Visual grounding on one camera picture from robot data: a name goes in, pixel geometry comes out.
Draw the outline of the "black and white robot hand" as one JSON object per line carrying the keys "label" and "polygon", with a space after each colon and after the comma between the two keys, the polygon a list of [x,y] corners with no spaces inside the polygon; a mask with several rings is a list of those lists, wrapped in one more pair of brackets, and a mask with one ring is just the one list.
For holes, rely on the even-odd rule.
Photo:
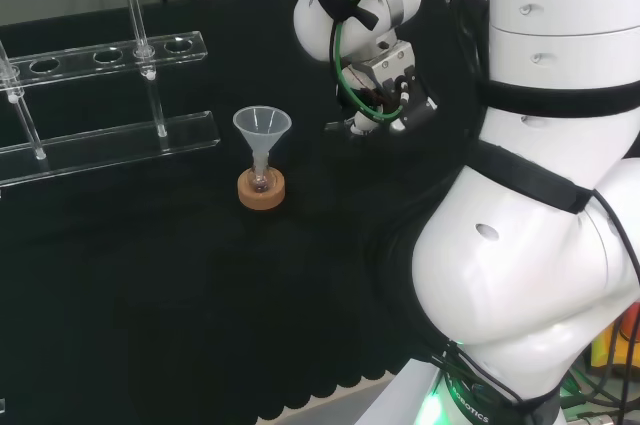
{"label": "black and white robot hand", "polygon": [[380,128],[394,135],[424,125],[438,104],[418,78],[412,45],[395,37],[380,39],[347,57],[342,68],[346,84],[366,105],[347,121],[354,135]]}

